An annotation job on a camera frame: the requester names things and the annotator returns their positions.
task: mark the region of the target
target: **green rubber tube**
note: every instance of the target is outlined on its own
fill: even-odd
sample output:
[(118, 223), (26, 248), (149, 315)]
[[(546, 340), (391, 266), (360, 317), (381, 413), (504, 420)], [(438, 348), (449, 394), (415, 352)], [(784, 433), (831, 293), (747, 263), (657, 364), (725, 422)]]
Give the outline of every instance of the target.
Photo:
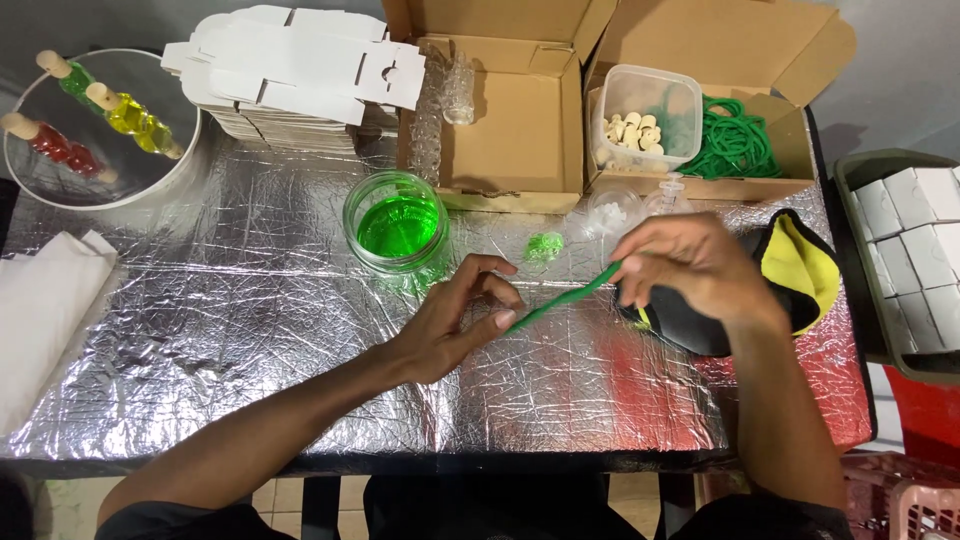
[(543, 306), (540, 306), (533, 311), (526, 314), (525, 317), (513, 323), (507, 331), (503, 332), (503, 335), (510, 335), (515, 331), (520, 330), (521, 328), (533, 323), (537, 319), (540, 319), (547, 311), (553, 307), (559, 306), (560, 304), (572, 304), (574, 302), (583, 300), (591, 292), (603, 286), (604, 283), (608, 282), (610, 278), (613, 277), (613, 274), (616, 274), (616, 271), (620, 269), (620, 261), (615, 261), (613, 264), (607, 267), (602, 274), (593, 279), (592, 282), (587, 283), (582, 287), (575, 289), (570, 289), (563, 294), (557, 296), (550, 302), (547, 302)]

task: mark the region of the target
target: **bottle with cork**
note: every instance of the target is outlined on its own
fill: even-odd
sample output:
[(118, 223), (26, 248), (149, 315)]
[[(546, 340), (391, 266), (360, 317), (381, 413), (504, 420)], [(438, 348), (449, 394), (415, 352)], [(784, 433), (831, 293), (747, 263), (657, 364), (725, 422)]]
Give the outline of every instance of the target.
[(68, 61), (55, 51), (40, 51), (36, 55), (36, 64), (52, 77), (58, 79), (60, 89), (73, 96), (90, 110), (103, 116), (104, 110), (86, 97), (86, 88), (97, 82), (84, 67), (74, 61)]
[(170, 128), (150, 114), (130, 94), (114, 92), (103, 83), (86, 88), (86, 97), (104, 110), (104, 118), (119, 133), (130, 135), (145, 152), (163, 154), (171, 160), (183, 156), (183, 147), (177, 144)]
[(96, 178), (107, 184), (113, 184), (117, 179), (117, 172), (97, 161), (87, 147), (67, 140), (45, 122), (11, 112), (0, 117), (0, 127), (26, 140), (38, 154), (54, 163), (63, 163), (84, 178)]

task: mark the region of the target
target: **cork stopper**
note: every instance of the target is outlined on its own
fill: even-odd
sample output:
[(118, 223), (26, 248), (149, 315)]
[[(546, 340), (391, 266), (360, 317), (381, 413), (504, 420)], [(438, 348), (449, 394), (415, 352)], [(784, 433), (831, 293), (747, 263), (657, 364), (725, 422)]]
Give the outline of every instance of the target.
[(104, 167), (104, 170), (97, 174), (97, 180), (105, 184), (113, 184), (117, 181), (117, 172), (110, 167)]
[(73, 71), (73, 67), (58, 55), (56, 51), (40, 51), (36, 55), (36, 65), (42, 67), (47, 73), (58, 79), (62, 79)]
[(30, 140), (40, 134), (40, 123), (19, 112), (10, 112), (0, 118), (0, 127), (24, 139)]
[(86, 88), (86, 97), (100, 106), (103, 110), (114, 110), (120, 107), (120, 96), (107, 88), (103, 83), (94, 83)]
[(183, 147), (174, 142), (170, 145), (170, 148), (163, 153), (163, 155), (171, 160), (179, 160), (183, 157)]

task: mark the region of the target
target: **table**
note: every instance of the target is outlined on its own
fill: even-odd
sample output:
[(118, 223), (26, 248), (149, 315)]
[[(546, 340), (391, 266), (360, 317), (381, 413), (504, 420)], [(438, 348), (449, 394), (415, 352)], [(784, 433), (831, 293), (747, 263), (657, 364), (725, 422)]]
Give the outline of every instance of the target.
[[(120, 263), (78, 346), (64, 355), (30, 421), (0, 447), (46, 478), (122, 475), (234, 409), (319, 374), (394, 335), (420, 289), (384, 283), (349, 254), (340, 210), (350, 187), (389, 167), (396, 139), (363, 139), (357, 160), (239, 143), (204, 126), (208, 171), (120, 209), (74, 212), (21, 194), (6, 253), (94, 229)], [(513, 283), (531, 306), (602, 270), (609, 239), (568, 216), (451, 212), (454, 257), (522, 260), (533, 233), (566, 246)], [(697, 201), (732, 228), (792, 207), (830, 239), (811, 187), (776, 204)], [(468, 320), (482, 316), (473, 308)], [(834, 441), (872, 436), (872, 408), (846, 297), (797, 340)], [(408, 384), (337, 422), (284, 471), (705, 470), (731, 464), (721, 406), (728, 358), (698, 358), (636, 331), (604, 288), (501, 338), (431, 385)]]

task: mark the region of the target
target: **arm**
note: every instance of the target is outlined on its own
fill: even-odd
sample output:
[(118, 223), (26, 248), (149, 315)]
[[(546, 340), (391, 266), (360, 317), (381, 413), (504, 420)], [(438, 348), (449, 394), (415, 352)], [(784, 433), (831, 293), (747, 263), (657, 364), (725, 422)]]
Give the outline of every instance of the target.
[(719, 320), (739, 397), (736, 448), (748, 477), (786, 499), (846, 507), (829, 430), (797, 361), (786, 313), (756, 264), (714, 214), (654, 217), (625, 235), (620, 303), (646, 306), (653, 285)]
[(513, 308), (522, 305), (516, 289), (492, 270), (516, 272), (500, 257), (467, 256), (449, 282), (430, 289), (396, 337), (197, 431), (117, 484), (100, 506), (97, 525), (141, 501), (227, 506), (273, 477), (367, 400), (405, 382), (442, 379), (516, 320), (515, 311), (503, 310), (460, 331), (464, 309), (478, 295), (493, 296)]

